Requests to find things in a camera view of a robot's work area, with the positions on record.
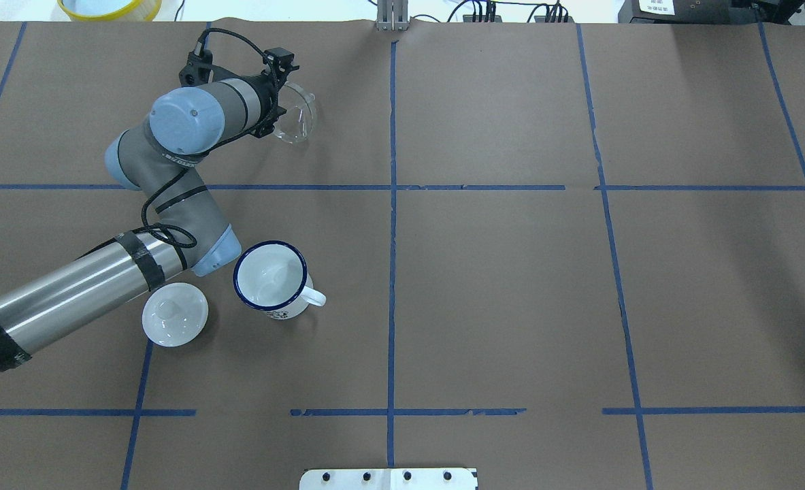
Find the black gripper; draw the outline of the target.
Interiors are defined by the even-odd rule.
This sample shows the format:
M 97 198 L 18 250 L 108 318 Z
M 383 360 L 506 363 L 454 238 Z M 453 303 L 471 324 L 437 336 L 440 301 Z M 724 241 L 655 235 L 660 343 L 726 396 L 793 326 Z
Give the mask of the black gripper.
M 266 137 L 274 132 L 275 124 L 286 114 L 286 109 L 280 105 L 285 80 L 275 69 L 265 68 L 259 75 L 247 77 L 247 83 L 255 90 L 260 103 L 258 121 L 249 125 L 248 133 Z

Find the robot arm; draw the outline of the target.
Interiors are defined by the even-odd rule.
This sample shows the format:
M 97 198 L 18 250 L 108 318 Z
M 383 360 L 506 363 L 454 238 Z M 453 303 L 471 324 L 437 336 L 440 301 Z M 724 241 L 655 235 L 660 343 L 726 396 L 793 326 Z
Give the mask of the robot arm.
M 0 296 L 0 374 L 180 273 L 209 275 L 240 254 L 197 165 L 240 137 L 270 135 L 285 113 L 288 75 L 185 69 L 181 87 L 157 97 L 141 123 L 111 142 L 107 171 L 144 194 L 139 224 Z

